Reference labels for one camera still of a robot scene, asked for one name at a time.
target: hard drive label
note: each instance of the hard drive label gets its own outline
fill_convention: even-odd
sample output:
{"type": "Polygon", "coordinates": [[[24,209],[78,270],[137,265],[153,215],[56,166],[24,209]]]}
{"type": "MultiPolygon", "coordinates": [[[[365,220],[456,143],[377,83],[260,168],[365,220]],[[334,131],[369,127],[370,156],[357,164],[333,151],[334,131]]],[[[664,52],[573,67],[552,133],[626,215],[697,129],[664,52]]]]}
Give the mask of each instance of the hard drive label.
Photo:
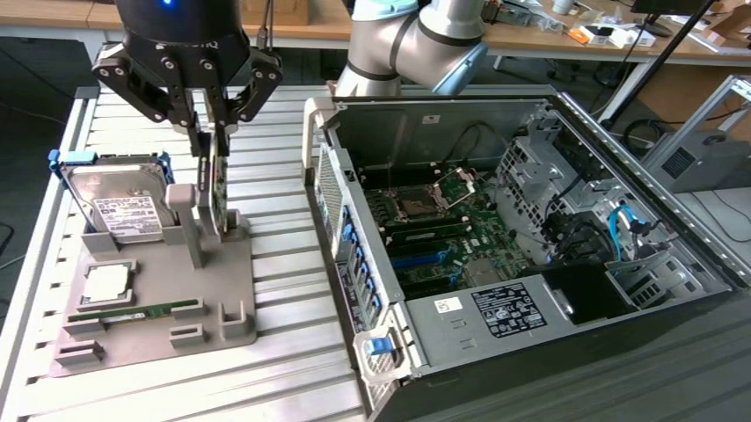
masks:
{"type": "Polygon", "coordinates": [[[474,292],[472,299],[496,338],[548,324],[521,283],[474,292]]]}
{"type": "Polygon", "coordinates": [[[161,233],[160,217],[150,196],[104,198],[93,205],[114,237],[161,233]]]}

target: slotted aluminum table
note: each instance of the slotted aluminum table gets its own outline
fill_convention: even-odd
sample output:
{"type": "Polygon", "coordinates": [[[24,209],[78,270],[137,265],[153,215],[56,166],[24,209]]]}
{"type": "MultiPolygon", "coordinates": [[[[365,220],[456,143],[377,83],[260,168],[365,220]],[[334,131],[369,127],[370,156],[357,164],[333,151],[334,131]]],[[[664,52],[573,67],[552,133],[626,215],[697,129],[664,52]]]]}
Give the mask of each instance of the slotted aluminum table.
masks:
{"type": "MultiPolygon", "coordinates": [[[[280,87],[232,136],[229,207],[250,224],[258,307],[250,346],[45,377],[84,227],[50,178],[0,345],[2,421],[365,419],[300,178],[302,105],[325,95],[324,87],[280,87]]],[[[197,108],[205,120],[204,105],[197,108]]],[[[164,149],[177,183],[194,182],[185,136],[141,117],[110,91],[76,99],[61,148],[164,149]]]]}

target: aluminum workbench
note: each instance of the aluminum workbench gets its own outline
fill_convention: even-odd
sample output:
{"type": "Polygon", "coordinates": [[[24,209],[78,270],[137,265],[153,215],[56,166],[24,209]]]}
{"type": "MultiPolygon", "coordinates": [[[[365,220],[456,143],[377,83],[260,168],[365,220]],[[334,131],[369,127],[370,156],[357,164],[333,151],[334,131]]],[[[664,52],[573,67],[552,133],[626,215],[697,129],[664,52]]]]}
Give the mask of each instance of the aluminum workbench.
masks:
{"type": "MultiPolygon", "coordinates": [[[[365,420],[300,180],[302,104],[321,95],[322,87],[280,87],[232,138],[229,206],[249,218],[254,253],[258,341],[250,346],[44,377],[82,232],[70,196],[50,178],[0,338],[2,421],[365,420]]],[[[193,180],[184,136],[109,92],[74,101],[62,148],[165,148],[177,181],[193,180]]],[[[748,420],[749,368],[751,298],[739,295],[640,349],[420,422],[748,420]]]]}

